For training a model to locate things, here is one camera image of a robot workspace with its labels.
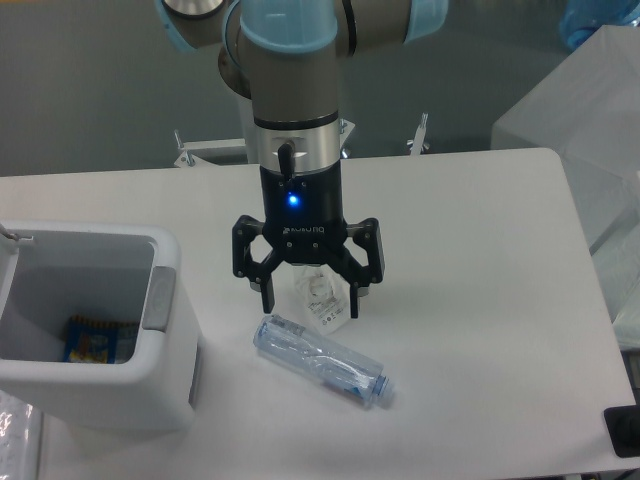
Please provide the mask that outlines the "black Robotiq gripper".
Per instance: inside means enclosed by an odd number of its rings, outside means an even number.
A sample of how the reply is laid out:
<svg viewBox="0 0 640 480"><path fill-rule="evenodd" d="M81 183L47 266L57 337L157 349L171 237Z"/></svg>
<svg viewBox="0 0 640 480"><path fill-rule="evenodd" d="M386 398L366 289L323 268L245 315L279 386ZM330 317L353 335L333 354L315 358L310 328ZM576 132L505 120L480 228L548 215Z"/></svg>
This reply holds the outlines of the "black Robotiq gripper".
<svg viewBox="0 0 640 480"><path fill-rule="evenodd" d="M359 298L384 277L380 224L370 217L347 224L343 215L341 166L290 179L259 169L265 222L242 215L232 228L232 271L247 278L261 295L264 313L275 306L272 273L282 262L292 265L330 265L349 284L350 317L359 316ZM260 262L251 244L262 236L272 250ZM351 238L366 253L360 264L344 246Z"/></svg>

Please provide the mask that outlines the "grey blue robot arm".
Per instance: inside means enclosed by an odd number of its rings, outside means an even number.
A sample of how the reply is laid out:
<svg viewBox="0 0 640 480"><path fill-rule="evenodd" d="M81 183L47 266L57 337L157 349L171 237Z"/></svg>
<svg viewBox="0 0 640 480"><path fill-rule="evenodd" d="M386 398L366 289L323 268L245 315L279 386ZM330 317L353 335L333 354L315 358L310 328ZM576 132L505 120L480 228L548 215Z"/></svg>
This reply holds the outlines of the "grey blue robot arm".
<svg viewBox="0 0 640 480"><path fill-rule="evenodd" d="M282 263L328 266L349 286L350 314L384 276L379 223L343 214L337 74L341 59L439 30L445 1L160 1L180 49L219 45L226 85L250 103L245 142L258 163L265 217L240 217L235 276L265 312Z"/></svg>

